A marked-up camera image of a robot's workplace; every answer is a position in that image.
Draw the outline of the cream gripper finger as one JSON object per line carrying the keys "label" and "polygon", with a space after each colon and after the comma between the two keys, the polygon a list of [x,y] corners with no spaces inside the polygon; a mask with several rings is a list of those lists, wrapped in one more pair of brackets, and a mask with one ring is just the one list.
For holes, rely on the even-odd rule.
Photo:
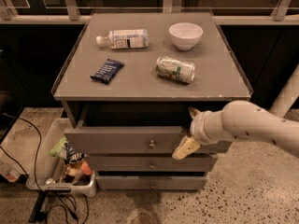
{"label": "cream gripper finger", "polygon": [[175,151],[172,154],[172,158],[175,160],[182,160],[189,156],[190,154],[194,153],[197,150],[188,150],[187,149],[187,142],[188,142],[189,136],[185,135],[182,140],[180,141],[179,145],[175,149]]}

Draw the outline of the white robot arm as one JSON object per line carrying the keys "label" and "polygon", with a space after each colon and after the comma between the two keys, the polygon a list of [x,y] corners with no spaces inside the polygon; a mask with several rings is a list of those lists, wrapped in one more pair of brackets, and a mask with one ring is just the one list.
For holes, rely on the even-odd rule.
{"label": "white robot arm", "polygon": [[296,67],[269,111],[247,101],[232,101],[221,111],[200,112],[190,107],[190,136],[182,138],[172,154],[182,160],[201,146],[228,142],[266,142],[299,157],[299,122],[284,116],[299,95]]}

